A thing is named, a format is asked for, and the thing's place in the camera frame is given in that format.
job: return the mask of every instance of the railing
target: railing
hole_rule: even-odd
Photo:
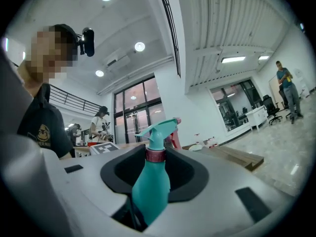
[[[68,105],[75,109],[91,113],[91,114],[96,114],[101,107],[100,105],[97,105],[87,100],[84,100],[82,98],[79,98],[51,84],[50,84],[50,98],[49,99],[55,102],[64,104],[64,105]]]
[[[179,77],[181,77],[181,70],[180,70],[180,58],[179,58],[179,48],[178,48],[178,39],[177,39],[177,33],[174,26],[173,16],[171,7],[169,4],[169,0],[162,0],[164,11],[166,13],[168,24],[171,31],[171,37],[172,37],[172,43],[173,43],[173,49],[174,49],[174,56],[176,60],[176,66],[177,66],[177,73]]]

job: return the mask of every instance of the floor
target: floor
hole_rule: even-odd
[[[281,122],[265,122],[226,144],[231,148],[264,157],[264,163],[253,174],[292,196],[300,193],[315,158],[316,93],[301,101],[303,119],[294,124],[285,119],[288,110],[279,112]]]

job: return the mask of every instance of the person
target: person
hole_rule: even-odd
[[[71,143],[73,144],[73,146],[75,147],[76,146],[76,139],[81,137],[80,134],[77,134],[77,130],[81,130],[81,127],[79,124],[74,124],[73,126],[71,126],[69,129],[68,129],[68,136],[69,136],[69,139],[71,141]],[[75,158],[75,149],[72,148],[70,150],[70,154],[72,156],[72,158]]]
[[[73,148],[61,113],[47,100],[49,79],[77,59],[75,32],[66,25],[45,27],[32,38],[25,60],[17,69],[24,88],[33,96],[18,128],[42,148],[53,150],[60,159],[71,158]]]
[[[100,110],[93,117],[91,121],[91,135],[92,142],[107,142],[105,139],[107,121],[103,118],[105,115],[109,115],[108,108],[105,106],[100,107]]]
[[[294,110],[294,104],[296,106],[296,112],[298,118],[303,118],[303,115],[301,113],[301,106],[300,106],[300,98],[296,89],[295,84],[292,82],[292,74],[287,68],[284,68],[282,66],[282,63],[280,61],[276,62],[276,66],[278,68],[278,71],[276,73],[276,77],[278,79],[278,83],[282,84],[284,95],[288,101],[288,106],[291,111],[291,123],[294,124],[295,121],[295,110]]]

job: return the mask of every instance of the corrugated ceiling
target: corrugated ceiling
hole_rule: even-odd
[[[190,0],[190,4],[192,51],[210,49],[209,53],[194,56],[196,60],[192,64],[196,69],[190,75],[191,86],[255,70],[259,66],[260,53],[245,47],[274,51],[288,28],[280,10],[268,0]],[[240,47],[239,54],[226,52],[227,46]],[[222,52],[216,53],[212,47]],[[236,55],[246,55],[242,66],[240,63],[221,64],[223,57]]]

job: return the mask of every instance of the black t-shirt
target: black t-shirt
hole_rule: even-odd
[[[47,102],[42,87],[24,114],[18,134],[33,139],[41,148],[53,150],[59,158],[73,148],[60,111]]]

